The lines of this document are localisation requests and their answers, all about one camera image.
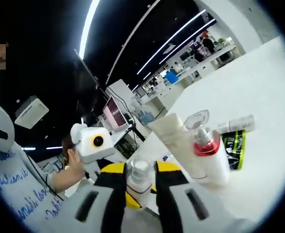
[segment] small white bottle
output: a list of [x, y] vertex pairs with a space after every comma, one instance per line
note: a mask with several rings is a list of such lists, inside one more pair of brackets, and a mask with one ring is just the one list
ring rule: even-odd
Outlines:
[[255, 122], [252, 114], [218, 124], [219, 133], [235, 132], [239, 130], [250, 132], [253, 131], [254, 128]]
[[126, 191], [142, 206], [148, 203], [151, 193], [152, 179], [150, 171], [153, 163], [144, 158], [135, 158], [130, 161], [131, 174], [127, 177]]
[[230, 177], [230, 166], [220, 134], [205, 127], [209, 119], [207, 110], [198, 112], [186, 120], [193, 138], [193, 156], [199, 158], [210, 183], [223, 186]]

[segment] white cabinet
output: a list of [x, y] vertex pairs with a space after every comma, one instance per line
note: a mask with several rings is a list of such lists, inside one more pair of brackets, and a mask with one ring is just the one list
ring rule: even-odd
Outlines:
[[167, 88], [166, 91], [162, 92], [158, 95], [159, 100], [162, 102], [164, 107], [169, 110], [177, 98], [181, 95], [184, 91], [184, 88], [180, 85], [172, 85]]

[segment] clear pump cap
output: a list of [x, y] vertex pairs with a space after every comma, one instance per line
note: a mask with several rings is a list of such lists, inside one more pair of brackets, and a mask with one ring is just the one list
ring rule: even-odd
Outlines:
[[192, 136], [192, 139], [200, 145], [207, 145], [213, 140], [210, 129], [206, 127], [209, 120], [209, 111], [203, 110], [189, 116], [184, 125]]

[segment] ceiling light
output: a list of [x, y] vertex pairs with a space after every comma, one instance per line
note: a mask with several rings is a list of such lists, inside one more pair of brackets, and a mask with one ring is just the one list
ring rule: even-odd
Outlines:
[[47, 147], [47, 150], [61, 149], [62, 147]]
[[110, 74], [109, 77], [107, 78], [105, 84], [107, 85], [109, 83], [109, 80], [111, 78], [111, 74], [119, 60], [119, 58], [121, 57], [125, 47], [127, 46], [127, 44], [129, 43], [129, 41], [131, 40], [132, 36], [135, 34], [135, 32], [137, 31], [137, 29], [140, 27], [140, 25], [142, 24], [142, 22], [146, 19], [146, 17], [149, 15], [149, 13], [155, 8], [155, 6], [160, 2], [161, 0], [155, 0], [155, 2], [148, 8], [148, 10], [145, 12], [145, 14], [142, 16], [142, 18], [139, 20], [139, 22], [136, 24], [136, 26], [134, 27], [134, 29], [132, 30], [132, 32], [129, 34], [128, 38], [126, 39], [124, 46], [122, 47], [122, 49], [120, 50], [120, 52], [117, 55], [116, 60], [113, 63], [113, 66], [110, 70]]
[[178, 48], [180, 48], [185, 42], [187, 42], [189, 39], [191, 39], [193, 36], [195, 36], [197, 33], [199, 33], [202, 29], [204, 29], [205, 27], [207, 27], [209, 24], [211, 24], [213, 21], [215, 21], [216, 19], [213, 19], [211, 21], [209, 21], [208, 23], [206, 23], [204, 26], [202, 26], [200, 29], [198, 29], [196, 32], [194, 32], [191, 36], [189, 36], [184, 42], [182, 42], [180, 45], [177, 46], [177, 48], [175, 48], [170, 54], [168, 54], [161, 62], [160, 64], [162, 64], [170, 55], [172, 55]]
[[134, 87], [134, 89], [132, 90], [132, 92], [135, 91], [137, 87], [138, 87], [138, 85]]
[[35, 147], [22, 147], [21, 149], [28, 151], [28, 150], [35, 150]]
[[168, 49], [166, 49], [163, 54], [169, 53], [170, 51], [173, 50], [173, 48], [176, 47], [174, 44], [170, 44], [170, 46], [168, 47]]
[[155, 54], [152, 55], [152, 57], [143, 65], [143, 67], [138, 71], [137, 74], [139, 74], [144, 67], [147, 66], [147, 64], [159, 53], [160, 50], [162, 50], [163, 47], [165, 47], [166, 44], [169, 43], [169, 41], [171, 41], [179, 32], [181, 32], [187, 25], [189, 25], [191, 22], [193, 22], [194, 20], [196, 20], [201, 14], [205, 13], [206, 10], [202, 10], [201, 12], [199, 12], [197, 15], [195, 15], [193, 18], [191, 18], [185, 25], [183, 25], [178, 31], [175, 32], [174, 35], [172, 35], [156, 52]]
[[86, 16], [86, 20], [85, 20], [85, 24], [84, 24], [84, 28], [83, 28], [83, 32], [82, 32], [82, 38], [81, 38], [81, 43], [80, 43], [80, 51], [79, 51], [79, 56], [84, 59], [84, 53], [85, 53], [85, 47], [86, 47], [86, 42], [87, 42], [87, 37], [88, 37], [88, 32], [90, 29], [90, 25], [93, 21], [93, 17], [96, 11], [96, 8], [99, 4], [100, 0], [92, 0], [92, 3], [90, 4], [87, 16]]
[[150, 74], [151, 74], [151, 72], [149, 72], [149, 73], [143, 78], [143, 80], [145, 80]]

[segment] cable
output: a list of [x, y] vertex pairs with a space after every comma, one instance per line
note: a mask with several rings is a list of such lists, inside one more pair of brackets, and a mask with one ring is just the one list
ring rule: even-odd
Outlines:
[[[133, 121], [134, 121], [134, 126], [136, 127], [136, 120], [135, 120], [135, 118], [134, 118], [132, 112], [129, 111], [129, 108], [128, 108], [128, 106], [127, 106], [125, 100], [124, 100], [122, 97], [120, 97], [117, 93], [115, 93], [110, 87], [107, 87], [107, 89], [111, 90], [111, 91], [119, 98], [119, 99], [118, 99], [118, 98], [117, 98], [117, 99], [118, 99], [119, 102], [124, 106], [124, 108], [130, 113], [130, 115], [131, 115], [131, 117], [132, 117], [132, 119], [133, 119]], [[137, 149], [138, 149], [138, 145], [137, 145], [135, 136], [134, 136], [134, 142], [135, 142], [136, 150], [137, 150]]]
[[134, 113], [133, 113], [133, 115], [137, 118], [137, 120], [140, 122], [140, 124], [142, 124], [144, 127], [148, 128], [149, 130], [151, 130], [153, 132], [153, 130], [150, 129], [148, 126], [144, 125]]
[[127, 107], [127, 104], [126, 104], [125, 100], [124, 100], [122, 97], [120, 97], [117, 93], [115, 93], [110, 87], [107, 87], [107, 88], [110, 89], [118, 98], [120, 98], [120, 99], [124, 102], [124, 104], [125, 104], [126, 106], [124, 106], [124, 104], [123, 104], [123, 103], [121, 102], [121, 100], [119, 99], [120, 103], [121, 103], [121, 104], [124, 106], [124, 108], [126, 108], [126, 110], [131, 114], [131, 116], [132, 116], [133, 119], [134, 119], [134, 117], [133, 117], [133, 115], [134, 115], [134, 116], [137, 118], [137, 120], [140, 122], [140, 124], [142, 124], [144, 127], [148, 128], [149, 130], [153, 131], [153, 130], [150, 129], [148, 126], [144, 125], [134, 113], [132, 113], [131, 111], [129, 111], [129, 108]]
[[46, 186], [50, 189], [50, 191], [55, 194], [60, 200], [63, 201], [63, 199], [47, 184], [47, 182], [45, 181], [45, 179], [41, 176], [41, 174], [39, 173], [39, 171], [36, 169], [36, 167], [34, 166], [33, 162], [31, 161], [29, 155], [27, 155], [31, 165], [34, 167], [35, 171], [37, 172], [37, 174], [41, 177], [41, 179], [43, 180], [43, 182], [46, 184]]

